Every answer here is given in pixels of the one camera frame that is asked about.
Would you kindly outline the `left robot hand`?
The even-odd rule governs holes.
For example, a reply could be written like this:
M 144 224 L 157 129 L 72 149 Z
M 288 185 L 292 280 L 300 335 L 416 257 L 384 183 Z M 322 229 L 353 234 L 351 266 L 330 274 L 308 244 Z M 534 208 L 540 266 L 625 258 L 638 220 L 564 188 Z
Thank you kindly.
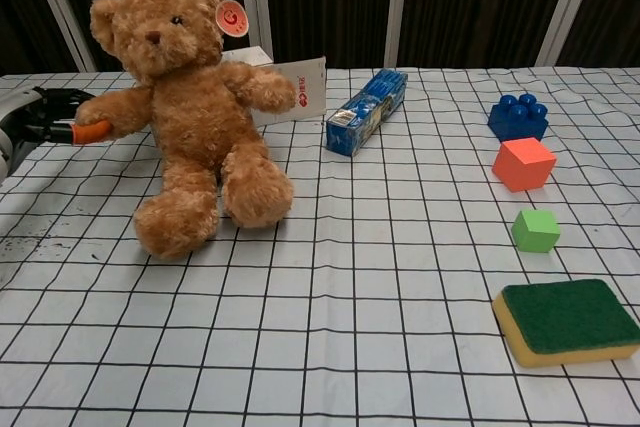
M 107 120 L 72 122 L 80 105 L 93 95 L 74 88 L 28 87 L 1 96 L 1 130 L 12 141 L 84 145 L 105 140 Z

